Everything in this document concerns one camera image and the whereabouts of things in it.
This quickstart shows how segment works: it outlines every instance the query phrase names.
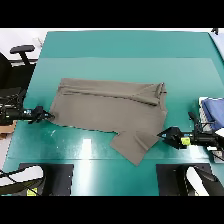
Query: green table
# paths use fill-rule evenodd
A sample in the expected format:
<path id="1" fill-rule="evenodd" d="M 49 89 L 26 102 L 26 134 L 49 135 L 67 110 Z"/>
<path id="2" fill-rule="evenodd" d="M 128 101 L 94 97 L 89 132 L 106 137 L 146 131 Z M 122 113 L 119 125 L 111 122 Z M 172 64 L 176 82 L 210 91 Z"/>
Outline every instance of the green table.
<path id="1" fill-rule="evenodd" d="M 48 33 L 24 107 L 49 110 L 60 79 L 84 78 L 167 86 L 164 128 L 193 127 L 187 112 L 200 96 L 224 97 L 222 59 L 208 33 L 88 31 Z M 21 162 L 73 163 L 72 195 L 158 195 L 156 164 L 209 162 L 202 147 L 158 142 L 135 167 L 109 146 L 114 133 L 19 121 L 5 171 Z M 211 163 L 224 183 L 224 165 Z"/>

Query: blue cloth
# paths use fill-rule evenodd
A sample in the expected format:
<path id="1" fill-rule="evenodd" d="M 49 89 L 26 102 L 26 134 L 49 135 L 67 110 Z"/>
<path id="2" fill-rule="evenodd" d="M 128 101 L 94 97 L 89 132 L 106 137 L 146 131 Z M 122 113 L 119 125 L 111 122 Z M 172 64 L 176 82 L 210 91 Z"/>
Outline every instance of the blue cloth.
<path id="1" fill-rule="evenodd" d="M 224 127 L 224 99 L 205 99 L 202 100 L 202 108 L 208 122 L 215 121 L 211 124 L 213 130 L 219 130 Z"/>

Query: black chair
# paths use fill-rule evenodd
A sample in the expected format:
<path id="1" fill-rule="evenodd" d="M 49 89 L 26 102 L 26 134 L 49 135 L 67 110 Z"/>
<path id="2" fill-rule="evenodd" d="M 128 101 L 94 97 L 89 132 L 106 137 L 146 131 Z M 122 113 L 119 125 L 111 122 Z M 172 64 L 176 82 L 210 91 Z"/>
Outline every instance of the black chair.
<path id="1" fill-rule="evenodd" d="M 34 49 L 33 45 L 13 47 L 10 53 L 19 53 L 25 64 L 14 67 L 9 60 L 0 53 L 0 90 L 16 87 L 20 87 L 21 90 L 28 89 L 36 64 L 29 63 L 25 52 L 32 52 Z"/>

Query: yellow-green label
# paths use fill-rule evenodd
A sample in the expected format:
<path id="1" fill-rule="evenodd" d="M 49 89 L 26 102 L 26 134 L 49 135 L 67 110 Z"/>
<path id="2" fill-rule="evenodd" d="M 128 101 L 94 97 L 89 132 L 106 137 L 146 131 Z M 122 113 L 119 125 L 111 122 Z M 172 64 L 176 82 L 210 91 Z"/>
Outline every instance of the yellow-green label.
<path id="1" fill-rule="evenodd" d="M 27 196 L 37 196 L 33 191 L 27 190 Z"/>
<path id="2" fill-rule="evenodd" d="M 181 142 L 183 145 L 190 145 L 191 144 L 191 140 L 189 137 L 184 137 L 184 138 L 181 138 Z"/>

